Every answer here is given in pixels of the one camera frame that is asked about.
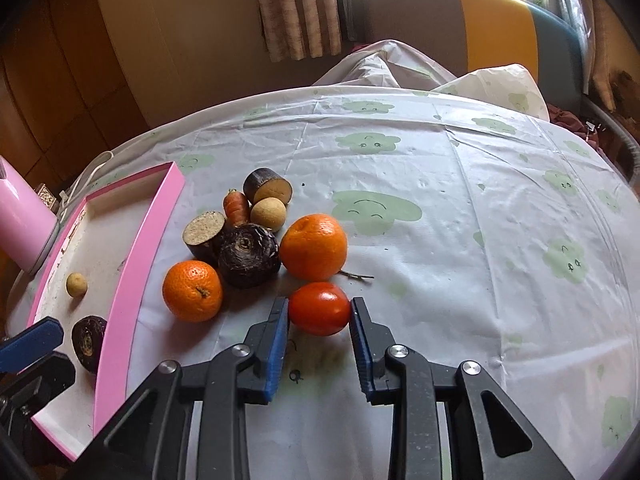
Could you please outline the dark ridged fruit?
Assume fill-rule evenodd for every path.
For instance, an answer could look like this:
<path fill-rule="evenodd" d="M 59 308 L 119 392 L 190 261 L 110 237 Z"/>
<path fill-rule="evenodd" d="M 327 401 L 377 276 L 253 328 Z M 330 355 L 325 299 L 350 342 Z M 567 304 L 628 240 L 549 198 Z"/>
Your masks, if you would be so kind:
<path fill-rule="evenodd" d="M 275 278 L 280 271 L 276 237 L 262 226 L 247 223 L 227 233 L 218 256 L 222 279 L 235 288 L 251 288 Z"/>
<path fill-rule="evenodd" d="M 88 315 L 75 323 L 72 344 L 80 365 L 89 373 L 98 372 L 107 322 L 105 318 Z"/>

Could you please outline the beige striped left curtain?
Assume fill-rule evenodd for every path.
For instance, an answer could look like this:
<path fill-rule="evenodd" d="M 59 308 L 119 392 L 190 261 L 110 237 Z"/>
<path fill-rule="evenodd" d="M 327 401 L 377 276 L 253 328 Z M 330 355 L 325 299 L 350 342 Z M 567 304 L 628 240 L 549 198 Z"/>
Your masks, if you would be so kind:
<path fill-rule="evenodd" d="M 342 52 L 337 0 L 257 0 L 273 62 Z"/>

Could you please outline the small dry twig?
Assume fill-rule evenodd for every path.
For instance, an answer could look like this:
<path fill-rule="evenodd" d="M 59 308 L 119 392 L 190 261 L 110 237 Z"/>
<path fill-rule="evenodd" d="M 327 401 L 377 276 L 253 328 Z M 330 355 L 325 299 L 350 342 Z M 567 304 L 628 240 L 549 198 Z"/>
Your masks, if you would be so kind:
<path fill-rule="evenodd" d="M 358 280 L 358 281 L 374 280 L 373 275 L 357 274 L 357 273 L 347 272 L 345 270 L 339 270 L 338 274 L 346 276 L 346 278 L 349 278 L 350 280 Z"/>

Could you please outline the eggplant piece speckled cut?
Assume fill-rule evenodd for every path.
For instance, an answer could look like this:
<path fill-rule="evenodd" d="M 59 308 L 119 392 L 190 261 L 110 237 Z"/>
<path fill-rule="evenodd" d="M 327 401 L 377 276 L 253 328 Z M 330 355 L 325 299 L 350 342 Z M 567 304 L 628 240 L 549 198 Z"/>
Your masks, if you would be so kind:
<path fill-rule="evenodd" d="M 216 266 L 226 232 L 224 215 L 219 211 L 205 211 L 186 225 L 182 240 L 195 259 Z"/>

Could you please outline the red tomato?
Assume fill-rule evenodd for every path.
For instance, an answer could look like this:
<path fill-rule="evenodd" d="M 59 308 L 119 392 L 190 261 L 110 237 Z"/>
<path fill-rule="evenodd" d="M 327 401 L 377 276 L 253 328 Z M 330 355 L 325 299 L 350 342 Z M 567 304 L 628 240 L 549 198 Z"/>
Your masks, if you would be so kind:
<path fill-rule="evenodd" d="M 309 283 L 288 296 L 288 317 L 307 334 L 332 336 L 349 323 L 349 299 L 332 283 Z"/>

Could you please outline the orange tangerine with dark spot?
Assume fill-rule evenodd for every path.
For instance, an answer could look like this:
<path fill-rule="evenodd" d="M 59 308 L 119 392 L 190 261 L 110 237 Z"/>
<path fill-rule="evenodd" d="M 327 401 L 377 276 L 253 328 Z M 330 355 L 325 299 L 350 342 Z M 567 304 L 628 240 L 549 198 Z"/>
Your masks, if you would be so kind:
<path fill-rule="evenodd" d="M 203 261 L 186 260 L 167 271 L 162 295 L 166 307 L 179 321 L 201 323 L 218 314 L 224 290 L 212 266 Z"/>

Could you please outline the dark ridged fruit front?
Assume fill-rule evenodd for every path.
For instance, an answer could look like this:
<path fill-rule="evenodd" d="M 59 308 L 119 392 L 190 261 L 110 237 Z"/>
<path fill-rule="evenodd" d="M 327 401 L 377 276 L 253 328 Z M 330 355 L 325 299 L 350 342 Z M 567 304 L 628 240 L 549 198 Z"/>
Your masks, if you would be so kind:
<path fill-rule="evenodd" d="M 107 322 L 105 318 L 88 315 L 75 323 L 72 344 L 80 365 L 89 373 L 98 372 Z"/>

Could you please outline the grey yellow teal sofa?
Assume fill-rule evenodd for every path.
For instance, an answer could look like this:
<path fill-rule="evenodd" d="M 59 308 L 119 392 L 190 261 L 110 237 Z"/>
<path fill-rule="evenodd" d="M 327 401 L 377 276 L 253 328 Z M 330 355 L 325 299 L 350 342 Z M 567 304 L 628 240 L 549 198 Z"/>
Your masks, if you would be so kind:
<path fill-rule="evenodd" d="M 544 100 L 580 111 L 584 93 L 577 32 L 522 0 L 360 0 L 365 42 L 393 39 L 462 76 L 520 64 Z"/>

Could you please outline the pink electric kettle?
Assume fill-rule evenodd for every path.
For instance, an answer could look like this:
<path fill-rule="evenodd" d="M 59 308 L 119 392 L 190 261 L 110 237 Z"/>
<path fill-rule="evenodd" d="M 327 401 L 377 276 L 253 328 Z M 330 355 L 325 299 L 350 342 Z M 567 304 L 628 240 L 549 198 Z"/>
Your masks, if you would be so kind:
<path fill-rule="evenodd" d="M 35 275 L 58 235 L 58 219 L 24 178 L 2 157 L 0 243 L 28 275 Z"/>

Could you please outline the white patterned pillow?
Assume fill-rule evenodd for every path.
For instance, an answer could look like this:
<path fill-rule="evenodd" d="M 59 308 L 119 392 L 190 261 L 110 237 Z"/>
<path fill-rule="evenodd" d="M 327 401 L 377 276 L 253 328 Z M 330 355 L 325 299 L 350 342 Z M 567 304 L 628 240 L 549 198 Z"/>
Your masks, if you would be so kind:
<path fill-rule="evenodd" d="M 441 84 L 434 91 L 494 104 L 546 122 L 550 120 L 547 103 L 535 79 L 520 64 L 474 70 Z"/>

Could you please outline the tan longan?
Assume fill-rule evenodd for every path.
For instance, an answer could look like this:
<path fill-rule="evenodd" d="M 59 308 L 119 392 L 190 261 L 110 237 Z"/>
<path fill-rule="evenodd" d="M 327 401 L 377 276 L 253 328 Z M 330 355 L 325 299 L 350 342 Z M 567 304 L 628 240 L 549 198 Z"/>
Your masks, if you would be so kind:
<path fill-rule="evenodd" d="M 264 198 L 252 207 L 250 221 L 272 232 L 278 232 L 286 221 L 286 206 L 277 197 Z"/>
<path fill-rule="evenodd" d="M 67 275 L 65 288 L 72 298 L 78 298 L 88 292 L 88 281 L 81 273 L 73 272 Z"/>

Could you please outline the white green patterned tablecloth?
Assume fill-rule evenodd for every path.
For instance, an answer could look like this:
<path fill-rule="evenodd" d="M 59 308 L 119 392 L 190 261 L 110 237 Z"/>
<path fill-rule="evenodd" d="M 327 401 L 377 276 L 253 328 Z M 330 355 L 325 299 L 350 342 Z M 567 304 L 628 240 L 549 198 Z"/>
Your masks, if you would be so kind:
<path fill-rule="evenodd" d="M 639 419 L 639 203 L 563 128 L 411 90 L 293 89 L 182 118 L 122 144 L 94 192 L 174 162 L 184 185 L 145 284 L 130 393 L 164 359 L 206 361 L 241 341 L 291 274 L 229 289 L 211 321 L 162 298 L 189 257 L 181 235 L 257 168 L 293 187 L 288 218 L 329 214 L 348 236 L 336 278 L 427 359 L 480 363 L 578 479 L 597 479 Z"/>

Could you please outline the pink shallow box tray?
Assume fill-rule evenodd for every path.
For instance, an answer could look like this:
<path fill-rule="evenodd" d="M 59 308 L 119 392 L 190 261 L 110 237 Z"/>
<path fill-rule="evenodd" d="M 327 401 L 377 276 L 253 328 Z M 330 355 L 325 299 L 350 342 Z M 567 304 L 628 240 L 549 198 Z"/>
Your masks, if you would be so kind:
<path fill-rule="evenodd" d="M 58 234 L 36 275 L 35 291 L 14 290 L 10 296 L 10 334 L 44 316 L 56 318 L 66 333 L 85 316 L 106 319 L 98 372 L 78 366 L 74 384 L 34 417 L 70 460 L 76 460 L 126 399 L 145 284 L 183 185 L 178 166 L 164 162 L 90 193 Z M 78 298 L 65 288 L 73 272 L 88 281 L 88 292 Z"/>

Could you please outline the small orange carrot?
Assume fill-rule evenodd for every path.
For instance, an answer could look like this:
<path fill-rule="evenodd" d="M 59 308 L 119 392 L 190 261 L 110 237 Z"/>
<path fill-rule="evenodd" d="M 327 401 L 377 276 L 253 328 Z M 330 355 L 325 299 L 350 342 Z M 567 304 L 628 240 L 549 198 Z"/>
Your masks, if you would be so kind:
<path fill-rule="evenodd" d="M 248 200 L 242 192 L 235 188 L 230 188 L 227 195 L 224 196 L 222 206 L 224 206 L 224 214 L 227 220 L 234 228 L 244 226 L 250 221 Z"/>

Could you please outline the eggplant piece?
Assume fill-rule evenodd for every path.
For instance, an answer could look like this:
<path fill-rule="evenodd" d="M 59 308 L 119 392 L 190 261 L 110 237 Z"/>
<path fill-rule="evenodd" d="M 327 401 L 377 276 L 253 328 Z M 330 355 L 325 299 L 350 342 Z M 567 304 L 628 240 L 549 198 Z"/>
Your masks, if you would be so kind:
<path fill-rule="evenodd" d="M 293 187 L 272 169 L 257 168 L 245 178 L 243 193 L 252 205 L 270 197 L 287 205 L 293 196 Z"/>

